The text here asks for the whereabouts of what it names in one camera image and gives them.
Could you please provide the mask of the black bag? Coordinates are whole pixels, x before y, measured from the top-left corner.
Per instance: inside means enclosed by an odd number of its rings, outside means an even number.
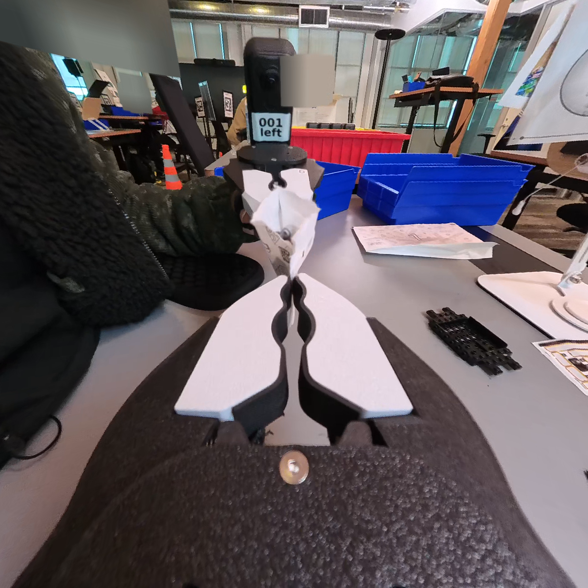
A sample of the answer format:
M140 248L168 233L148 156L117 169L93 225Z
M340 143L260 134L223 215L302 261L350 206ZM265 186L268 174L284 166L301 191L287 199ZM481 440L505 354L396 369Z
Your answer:
M470 88L478 90L479 85L474 78L462 74L453 74L448 66L433 70L431 76L424 83L425 88Z

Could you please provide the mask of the white book stand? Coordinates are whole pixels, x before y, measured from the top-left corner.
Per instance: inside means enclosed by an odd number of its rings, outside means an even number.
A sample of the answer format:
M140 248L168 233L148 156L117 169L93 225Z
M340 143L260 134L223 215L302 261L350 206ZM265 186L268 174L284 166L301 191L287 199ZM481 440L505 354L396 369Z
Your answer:
M563 274L523 272L483 275L482 290L551 339L587 340L587 236Z

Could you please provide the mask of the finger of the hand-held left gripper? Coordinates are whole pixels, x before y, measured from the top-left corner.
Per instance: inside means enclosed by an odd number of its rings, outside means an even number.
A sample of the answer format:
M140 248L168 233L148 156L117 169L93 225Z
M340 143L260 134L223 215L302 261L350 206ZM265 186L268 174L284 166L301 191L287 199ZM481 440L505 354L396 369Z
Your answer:
M290 168L281 171L281 203L314 202L308 171L304 168Z
M259 170L244 170L243 204L250 217L254 216L260 206L268 215L277 215L277 196L273 194L274 178L271 173Z

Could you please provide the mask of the wood-top background desk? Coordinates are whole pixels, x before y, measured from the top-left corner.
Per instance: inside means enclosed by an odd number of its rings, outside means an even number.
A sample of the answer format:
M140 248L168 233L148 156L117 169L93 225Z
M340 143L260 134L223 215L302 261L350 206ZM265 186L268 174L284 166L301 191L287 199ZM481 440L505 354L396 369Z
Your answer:
M489 157L531 166L525 184L518 191L504 217L502 226L505 229L514 230L532 195L540 186L551 186L587 195L587 179L574 171L556 172L555 168L549 166L548 158L538 153L492 151Z
M439 147L440 153L448 153L452 149L453 142L467 129L467 122L470 115L467 115L467 117L461 121L463 118L462 110L465 102L470 101L474 108L477 101L483 98L491 98L492 96L500 95L503 92L502 89L428 86L415 91L397 92L390 95L389 99L394 100L394 107L410 108L409 121L406 127L406 134L408 136L412 135L416 116L420 108L425 106L439 106L440 103L444 101L455 102L455 108L450 116L449 126L443 142Z

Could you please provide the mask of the toy brick instruction booklet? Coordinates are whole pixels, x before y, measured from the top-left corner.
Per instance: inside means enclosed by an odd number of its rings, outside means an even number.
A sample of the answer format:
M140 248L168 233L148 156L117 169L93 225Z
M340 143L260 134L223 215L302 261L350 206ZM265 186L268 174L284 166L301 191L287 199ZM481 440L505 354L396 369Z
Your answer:
M509 145L587 140L587 1L577 1Z

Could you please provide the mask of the black office chair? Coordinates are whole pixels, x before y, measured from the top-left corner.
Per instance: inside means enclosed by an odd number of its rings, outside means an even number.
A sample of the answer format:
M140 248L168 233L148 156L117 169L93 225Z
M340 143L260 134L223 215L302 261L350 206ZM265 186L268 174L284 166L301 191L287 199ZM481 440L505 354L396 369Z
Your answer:
M557 209L556 215L568 223L573 230L587 233L587 203L563 205Z

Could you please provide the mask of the blue plastic bin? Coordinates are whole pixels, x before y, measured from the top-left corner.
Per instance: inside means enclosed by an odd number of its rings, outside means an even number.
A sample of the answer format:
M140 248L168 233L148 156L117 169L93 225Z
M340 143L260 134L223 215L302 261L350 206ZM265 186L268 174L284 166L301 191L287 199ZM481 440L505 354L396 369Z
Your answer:
M318 220L348 210L360 174L360 167L317 161L324 169L320 185L315 189L319 207Z
M468 154L370 153L357 194L388 224L494 225L532 168Z

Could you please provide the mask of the red plastic bin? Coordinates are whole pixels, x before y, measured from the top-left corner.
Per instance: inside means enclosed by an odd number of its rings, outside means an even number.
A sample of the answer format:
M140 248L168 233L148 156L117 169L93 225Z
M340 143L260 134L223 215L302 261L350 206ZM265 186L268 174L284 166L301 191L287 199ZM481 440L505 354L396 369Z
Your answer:
M362 167L370 153L399 153L410 136L377 130L294 128L291 145L317 162Z

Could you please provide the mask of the orange traffic cone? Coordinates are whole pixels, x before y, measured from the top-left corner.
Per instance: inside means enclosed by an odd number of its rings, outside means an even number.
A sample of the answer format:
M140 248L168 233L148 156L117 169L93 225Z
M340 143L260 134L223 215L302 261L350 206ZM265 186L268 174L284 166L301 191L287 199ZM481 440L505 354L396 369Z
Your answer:
M165 188L167 190L180 190L183 185L179 179L177 169L174 165L169 145L162 145L162 161L164 165Z

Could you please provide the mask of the small white paper bag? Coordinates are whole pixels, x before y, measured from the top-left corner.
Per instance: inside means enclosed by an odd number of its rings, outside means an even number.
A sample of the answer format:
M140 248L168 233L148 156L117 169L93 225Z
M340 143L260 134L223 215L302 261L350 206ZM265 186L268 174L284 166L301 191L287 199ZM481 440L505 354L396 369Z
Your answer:
M272 195L277 196L277 215L268 215L260 206L251 224L276 275L292 282L312 248L319 208L315 202L281 203L281 187L273 190ZM281 238L280 231L289 225L296 227L296 233L291 241L286 241Z

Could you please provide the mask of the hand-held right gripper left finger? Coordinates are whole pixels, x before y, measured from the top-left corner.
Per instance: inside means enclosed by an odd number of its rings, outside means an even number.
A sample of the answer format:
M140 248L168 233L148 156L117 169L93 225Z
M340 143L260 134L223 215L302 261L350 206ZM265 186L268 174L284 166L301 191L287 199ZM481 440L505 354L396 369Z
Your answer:
M175 413L237 422L248 437L282 416L289 397L283 341L290 302L290 278L278 276L227 308L175 403Z

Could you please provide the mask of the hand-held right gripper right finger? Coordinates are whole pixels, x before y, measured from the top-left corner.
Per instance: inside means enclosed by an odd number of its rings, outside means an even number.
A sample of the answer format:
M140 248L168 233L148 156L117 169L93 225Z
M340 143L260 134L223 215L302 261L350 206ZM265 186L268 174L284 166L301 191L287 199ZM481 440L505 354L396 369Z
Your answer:
M327 430L331 444L347 425L410 415L413 404L368 317L348 299L306 273L293 281L302 410Z

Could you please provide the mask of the grey desk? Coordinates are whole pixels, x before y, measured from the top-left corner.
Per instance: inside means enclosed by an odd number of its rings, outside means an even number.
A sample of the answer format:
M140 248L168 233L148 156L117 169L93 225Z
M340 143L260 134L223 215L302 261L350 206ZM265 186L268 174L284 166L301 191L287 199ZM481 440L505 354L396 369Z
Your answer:
M302 270L380 320L451 387L478 423L526 518L577 587L587 587L587 396L533 345L546 339L478 287L483 272L557 269L568 260L501 226L498 243L468 261L364 254L352 227L378 221L354 198L317 224ZM468 366L429 330L439 307L471 315L523 366L494 378ZM134 389L211 316L171 302L141 323L106 329L85 379L59 411L60 441L1 471L1 587L11 587L69 504L99 439Z

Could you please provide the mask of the yellow black sticker sheet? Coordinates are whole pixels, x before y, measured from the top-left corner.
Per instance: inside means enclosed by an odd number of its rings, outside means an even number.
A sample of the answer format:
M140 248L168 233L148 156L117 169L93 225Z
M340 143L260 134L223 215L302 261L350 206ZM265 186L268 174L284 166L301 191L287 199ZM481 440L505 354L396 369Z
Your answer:
M533 346L587 396L587 340L552 339Z

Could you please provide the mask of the black toy chassis plate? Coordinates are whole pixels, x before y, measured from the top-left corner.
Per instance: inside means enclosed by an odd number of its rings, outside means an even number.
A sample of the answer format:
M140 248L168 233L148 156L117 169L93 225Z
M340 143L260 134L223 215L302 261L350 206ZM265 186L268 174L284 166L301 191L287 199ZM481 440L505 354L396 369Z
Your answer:
M507 343L473 317L449 307L439 312L428 310L426 316L430 330L468 365L478 367L488 376L522 369Z

